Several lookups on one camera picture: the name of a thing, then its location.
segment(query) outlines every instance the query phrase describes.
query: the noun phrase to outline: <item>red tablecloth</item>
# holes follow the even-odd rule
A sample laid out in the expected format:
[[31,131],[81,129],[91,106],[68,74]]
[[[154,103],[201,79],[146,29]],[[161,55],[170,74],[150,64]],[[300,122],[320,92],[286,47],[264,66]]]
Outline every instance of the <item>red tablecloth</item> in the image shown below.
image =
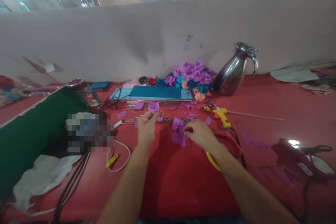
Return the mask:
[[[113,85],[108,92],[100,93],[102,99],[111,95],[119,85]],[[336,98],[335,95],[320,97],[290,83],[280,83],[268,75],[257,75],[252,80],[243,82],[240,90],[231,97],[215,94],[219,107],[228,110],[283,118],[284,121],[273,121],[227,114],[241,138],[248,135],[254,141],[263,141],[269,145],[278,142],[279,138],[295,139],[308,146],[326,144],[336,147]],[[184,117],[186,109],[169,111],[162,107],[169,118]],[[117,121],[118,111],[107,109]],[[143,111],[128,111],[126,118],[134,118]],[[198,110],[193,113],[202,114],[205,120],[211,114]],[[211,127],[219,129],[216,119]],[[187,146],[173,144],[170,133],[171,124],[156,124],[156,138],[153,143],[141,209],[142,218],[167,218],[211,215],[239,214],[239,209],[223,176],[207,160],[205,152],[188,140]],[[137,142],[137,130],[134,125],[123,124],[119,128],[116,139],[134,149]],[[275,174],[265,175],[256,168],[258,165],[276,163],[277,155],[270,148],[258,148],[245,145],[241,140],[248,171],[282,203],[296,212],[303,210],[303,183],[294,181],[294,186],[284,184]],[[116,144],[116,152],[120,154],[115,167],[120,167],[127,159],[127,151]],[[336,167],[336,155],[322,153],[320,157]],[[61,220],[97,220],[107,199],[115,188],[121,172],[110,173],[105,168],[106,154],[92,153],[76,191],[63,207]],[[70,176],[51,192],[33,197],[36,204],[31,212],[53,208]],[[336,181],[330,180],[327,185],[312,184],[309,189],[309,209],[315,214],[336,213]],[[17,221],[49,221],[53,213],[38,217],[27,217],[13,208],[8,208],[6,220]]]

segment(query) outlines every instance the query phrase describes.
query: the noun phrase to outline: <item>concrete wall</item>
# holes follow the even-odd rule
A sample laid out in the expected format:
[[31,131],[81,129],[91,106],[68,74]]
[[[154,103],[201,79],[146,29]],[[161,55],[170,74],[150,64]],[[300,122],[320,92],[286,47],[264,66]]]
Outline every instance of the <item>concrete wall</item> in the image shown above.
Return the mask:
[[336,0],[185,0],[3,14],[0,73],[51,82],[23,56],[56,64],[51,75],[60,82],[165,76],[198,59],[218,71],[242,41],[261,49],[261,74],[336,60],[334,13]]

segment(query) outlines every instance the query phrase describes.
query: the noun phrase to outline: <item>hand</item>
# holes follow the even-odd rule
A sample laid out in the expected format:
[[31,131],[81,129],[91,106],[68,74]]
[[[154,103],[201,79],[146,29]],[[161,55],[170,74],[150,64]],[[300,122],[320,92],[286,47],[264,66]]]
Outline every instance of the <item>hand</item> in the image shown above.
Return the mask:
[[155,114],[147,111],[138,119],[138,144],[150,145],[154,141],[155,123],[163,115],[161,111]]
[[183,131],[193,142],[210,153],[216,150],[219,145],[222,145],[208,125],[199,119],[187,123]]

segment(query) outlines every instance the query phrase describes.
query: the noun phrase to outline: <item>jug handle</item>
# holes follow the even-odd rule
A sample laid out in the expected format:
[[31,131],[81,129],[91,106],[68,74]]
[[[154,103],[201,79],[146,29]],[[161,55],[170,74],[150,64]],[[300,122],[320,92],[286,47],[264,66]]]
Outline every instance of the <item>jug handle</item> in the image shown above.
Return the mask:
[[258,60],[257,60],[256,55],[254,54],[254,52],[256,52],[256,51],[260,51],[260,49],[254,49],[254,48],[253,48],[253,51],[250,51],[250,52],[247,53],[248,57],[249,57],[249,58],[253,61],[253,63],[254,63],[254,71],[253,71],[253,75],[251,76],[251,78],[248,79],[248,81],[249,81],[250,79],[252,79],[252,77],[256,74],[256,71],[257,71],[257,69],[258,69]]

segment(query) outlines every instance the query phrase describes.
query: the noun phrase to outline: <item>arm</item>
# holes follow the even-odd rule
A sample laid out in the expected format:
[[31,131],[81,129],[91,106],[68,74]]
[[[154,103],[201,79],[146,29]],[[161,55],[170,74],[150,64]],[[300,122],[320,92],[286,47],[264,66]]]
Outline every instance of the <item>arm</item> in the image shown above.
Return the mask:
[[149,150],[154,140],[155,122],[161,113],[148,111],[138,120],[138,145],[134,149],[114,192],[105,205],[98,224],[137,223],[147,172]]
[[215,157],[239,209],[249,223],[298,223],[292,214],[268,192],[227,148],[218,142],[211,129],[200,120],[185,127],[185,134]]

